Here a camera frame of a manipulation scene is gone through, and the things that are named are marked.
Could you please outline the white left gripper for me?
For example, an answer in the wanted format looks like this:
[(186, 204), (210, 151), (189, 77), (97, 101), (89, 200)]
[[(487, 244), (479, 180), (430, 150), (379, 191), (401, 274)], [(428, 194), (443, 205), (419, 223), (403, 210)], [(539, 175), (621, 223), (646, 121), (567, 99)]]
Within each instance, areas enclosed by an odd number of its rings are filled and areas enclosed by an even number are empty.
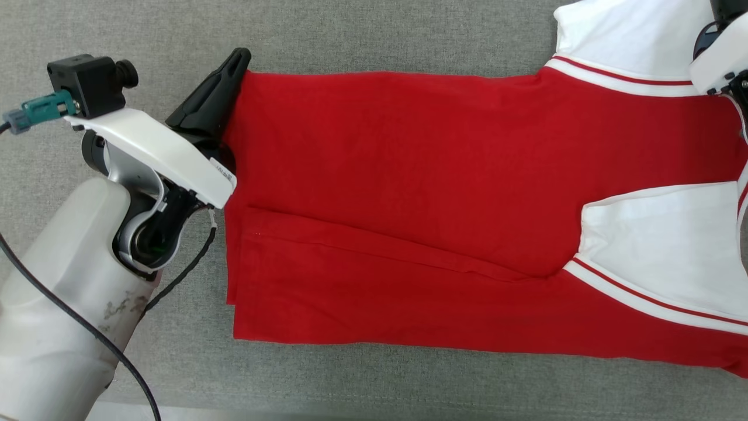
[(92, 168), (126, 190), (149, 195), (155, 200), (150, 210), (125, 225), (124, 234), (134, 234), (164, 207), (165, 180), (189, 194), (193, 192), (202, 205), (217, 209), (226, 205), (236, 188), (236, 177), (216, 160), (206, 158), (178, 133), (219, 138), (250, 61), (248, 48), (235, 48), (166, 118), (168, 127), (146, 112), (132, 108), (98, 118), (64, 118), (71, 126), (83, 127), (102, 138), (101, 153), (85, 153), (86, 162)]

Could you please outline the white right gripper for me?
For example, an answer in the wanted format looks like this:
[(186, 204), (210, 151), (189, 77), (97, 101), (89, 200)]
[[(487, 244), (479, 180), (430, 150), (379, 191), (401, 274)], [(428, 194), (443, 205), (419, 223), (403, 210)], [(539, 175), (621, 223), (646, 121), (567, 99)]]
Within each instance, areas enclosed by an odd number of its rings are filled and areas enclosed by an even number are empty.
[(700, 94), (731, 96), (741, 112), (748, 112), (748, 23), (710, 23), (702, 29), (690, 80)]

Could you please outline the red shirt with white sleeves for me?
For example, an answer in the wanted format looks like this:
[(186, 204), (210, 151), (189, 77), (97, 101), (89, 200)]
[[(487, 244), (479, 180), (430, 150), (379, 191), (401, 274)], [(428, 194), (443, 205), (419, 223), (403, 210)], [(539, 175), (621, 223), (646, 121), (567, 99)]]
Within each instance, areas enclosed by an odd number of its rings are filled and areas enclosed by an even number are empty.
[(565, 5), (531, 75), (247, 72), (225, 135), (233, 337), (748, 378), (748, 141), (688, 75), (714, 5)]

